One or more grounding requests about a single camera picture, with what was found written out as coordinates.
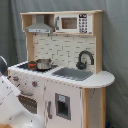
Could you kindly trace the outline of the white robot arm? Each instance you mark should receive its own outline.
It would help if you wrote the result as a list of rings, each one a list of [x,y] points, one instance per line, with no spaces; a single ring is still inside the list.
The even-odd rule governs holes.
[[[20,91],[4,76],[6,71],[7,62],[0,56],[0,128],[44,128],[43,118],[20,103]]]

